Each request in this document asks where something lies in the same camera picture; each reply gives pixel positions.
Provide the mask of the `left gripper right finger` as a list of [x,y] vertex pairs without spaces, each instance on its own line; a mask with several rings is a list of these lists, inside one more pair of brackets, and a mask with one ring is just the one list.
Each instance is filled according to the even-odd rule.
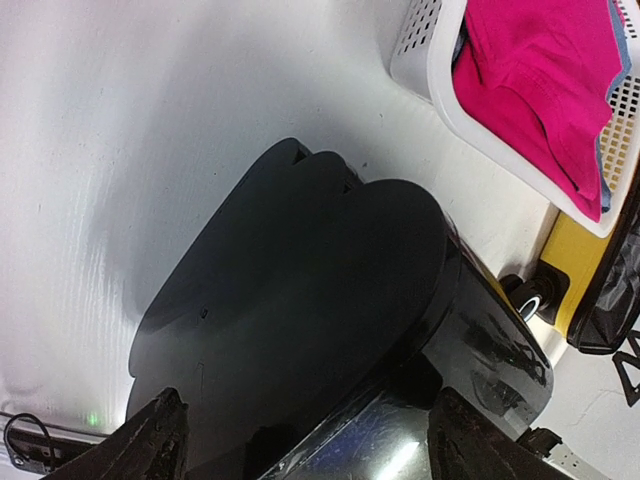
[[427,432],[434,479],[566,479],[518,445],[456,390],[446,387],[429,412]]

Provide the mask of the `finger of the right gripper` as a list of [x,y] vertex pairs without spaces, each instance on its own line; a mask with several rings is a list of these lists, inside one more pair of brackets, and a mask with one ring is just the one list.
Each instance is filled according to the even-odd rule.
[[639,402],[639,383],[632,382],[630,372],[639,370],[639,335],[629,334],[627,341],[632,354],[618,351],[613,355],[612,361],[618,373],[627,405],[633,407]]

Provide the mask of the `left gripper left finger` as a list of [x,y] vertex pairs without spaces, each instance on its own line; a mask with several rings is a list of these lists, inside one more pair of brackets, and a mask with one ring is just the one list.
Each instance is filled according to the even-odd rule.
[[188,438],[188,405],[167,387],[108,438],[47,477],[183,479]]

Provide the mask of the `yellow Pikachu suitcase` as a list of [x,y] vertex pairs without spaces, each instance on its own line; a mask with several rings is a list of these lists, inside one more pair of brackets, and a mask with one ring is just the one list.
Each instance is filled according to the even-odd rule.
[[581,353],[614,353],[639,319],[639,197],[605,238],[559,214],[531,277],[500,283],[523,317],[538,315]]

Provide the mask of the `blue garment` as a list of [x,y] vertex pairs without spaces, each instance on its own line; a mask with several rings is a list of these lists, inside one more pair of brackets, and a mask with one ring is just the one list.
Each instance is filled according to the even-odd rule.
[[[624,17],[621,15],[616,1],[608,1],[607,7],[617,47],[617,59],[620,63],[620,69],[614,79],[610,82],[609,88],[606,93],[606,100],[609,101],[612,98],[614,91],[622,84],[627,75],[630,73],[632,68],[632,61],[629,55],[624,31]],[[602,159],[600,141],[596,142],[596,153],[601,180],[601,211],[603,213],[607,213],[611,209],[612,193],[604,176],[604,164]]]

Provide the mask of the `black pink drawer organizer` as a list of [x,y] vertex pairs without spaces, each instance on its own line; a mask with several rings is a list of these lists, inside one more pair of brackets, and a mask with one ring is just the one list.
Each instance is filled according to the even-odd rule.
[[508,439],[551,365],[437,201],[293,138],[266,150],[147,307],[127,410],[172,387],[194,479],[429,479],[455,392]]

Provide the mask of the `red garment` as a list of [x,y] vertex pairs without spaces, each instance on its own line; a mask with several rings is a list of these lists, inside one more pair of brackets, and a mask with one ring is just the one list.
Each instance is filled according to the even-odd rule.
[[596,142],[620,69],[608,1],[470,1],[453,71],[464,111],[601,217]]

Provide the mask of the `white plastic basket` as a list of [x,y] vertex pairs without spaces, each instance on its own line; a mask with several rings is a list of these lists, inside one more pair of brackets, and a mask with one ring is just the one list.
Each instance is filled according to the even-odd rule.
[[462,109],[454,92],[452,58],[467,3],[465,1],[411,1],[390,62],[394,81],[431,103],[438,116],[461,140],[487,156],[544,196],[576,223],[599,238],[622,224],[639,155],[639,6],[618,3],[632,69],[612,94],[611,122],[600,135],[604,177],[611,190],[610,209],[595,222],[570,198],[501,139]]

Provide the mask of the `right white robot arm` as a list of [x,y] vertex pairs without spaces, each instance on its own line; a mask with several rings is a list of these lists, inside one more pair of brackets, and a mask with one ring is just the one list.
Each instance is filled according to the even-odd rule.
[[611,355],[569,348],[524,444],[572,479],[639,477],[639,332]]

